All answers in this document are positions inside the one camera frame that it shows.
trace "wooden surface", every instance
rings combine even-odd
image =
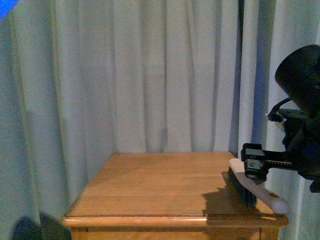
[[[240,204],[227,176],[233,157],[229,152],[114,153],[61,222],[77,231],[104,227],[94,231],[102,235],[106,228],[134,233],[213,227],[252,228],[261,235],[262,228],[287,225],[285,215],[274,214],[261,201],[256,208]]]

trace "brush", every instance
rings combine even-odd
[[[256,185],[254,181],[246,177],[245,167],[240,159],[230,159],[229,164],[229,180],[245,205],[254,207],[257,198],[259,198],[276,214],[287,214],[289,212],[290,207],[286,200],[261,185]]]

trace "black bristles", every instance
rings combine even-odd
[[[248,207],[254,207],[257,204],[257,197],[241,185],[231,167],[229,167],[228,176],[242,203]]]

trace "curtain fold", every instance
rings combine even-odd
[[[24,218],[58,221],[114,152],[283,151],[265,117],[286,98],[275,71],[320,43],[319,10],[302,0],[19,1],[0,21],[0,235],[12,239]],[[270,171],[266,187],[292,208],[280,239],[319,239],[309,185]]]

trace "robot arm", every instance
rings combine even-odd
[[[245,143],[241,151],[245,175],[259,184],[267,180],[270,168],[293,170],[313,181],[312,193],[320,193],[320,46],[308,45],[291,53],[276,70],[275,80],[289,98],[274,106],[268,119],[285,119],[285,151]],[[300,110],[280,109],[290,100]]]

